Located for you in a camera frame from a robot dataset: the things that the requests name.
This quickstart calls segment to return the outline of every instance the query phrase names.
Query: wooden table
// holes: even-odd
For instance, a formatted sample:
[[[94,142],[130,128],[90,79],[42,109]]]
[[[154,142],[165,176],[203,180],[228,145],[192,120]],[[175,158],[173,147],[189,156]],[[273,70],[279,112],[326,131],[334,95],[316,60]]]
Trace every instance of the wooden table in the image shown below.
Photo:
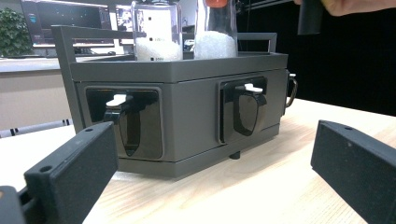
[[[295,100],[280,134],[238,161],[181,179],[116,172],[84,223],[365,223],[311,168],[319,119],[396,147],[395,117]],[[21,189],[23,171],[73,135],[69,126],[0,139],[0,185]]]

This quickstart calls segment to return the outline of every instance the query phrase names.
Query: white granules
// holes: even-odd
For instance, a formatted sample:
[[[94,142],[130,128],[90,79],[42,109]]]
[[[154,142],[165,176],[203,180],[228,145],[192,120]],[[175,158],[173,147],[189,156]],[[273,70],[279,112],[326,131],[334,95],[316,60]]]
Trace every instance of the white granules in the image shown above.
[[[137,38],[135,47],[138,61],[176,61],[183,59],[182,47],[172,41],[149,41],[148,38]]]
[[[235,40],[229,35],[206,31],[195,36],[194,59],[236,57]]]

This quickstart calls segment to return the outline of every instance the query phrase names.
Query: glass jar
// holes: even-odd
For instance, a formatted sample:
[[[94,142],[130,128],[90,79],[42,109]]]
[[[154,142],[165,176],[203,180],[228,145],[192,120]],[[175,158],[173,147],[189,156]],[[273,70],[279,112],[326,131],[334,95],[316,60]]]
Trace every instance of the glass jar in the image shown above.
[[[237,56],[234,0],[198,0],[194,59]]]
[[[134,55],[138,61],[183,59],[178,0],[134,0],[131,11]]]

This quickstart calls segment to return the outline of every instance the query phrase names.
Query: gray device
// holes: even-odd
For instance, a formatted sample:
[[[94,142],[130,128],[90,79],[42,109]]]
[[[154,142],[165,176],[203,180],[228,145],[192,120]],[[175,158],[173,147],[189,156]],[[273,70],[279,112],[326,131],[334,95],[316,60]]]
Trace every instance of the gray device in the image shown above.
[[[286,108],[288,55],[139,62],[134,55],[77,63],[73,38],[132,38],[131,33],[52,26],[76,132],[113,121],[119,171],[180,177],[270,140]]]

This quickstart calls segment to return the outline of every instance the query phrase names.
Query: green plant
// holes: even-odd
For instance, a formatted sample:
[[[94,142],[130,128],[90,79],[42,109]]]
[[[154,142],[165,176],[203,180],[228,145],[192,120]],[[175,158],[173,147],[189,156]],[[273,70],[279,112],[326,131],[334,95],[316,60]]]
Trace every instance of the green plant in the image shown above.
[[[0,55],[29,53],[32,44],[23,15],[8,7],[0,9]]]

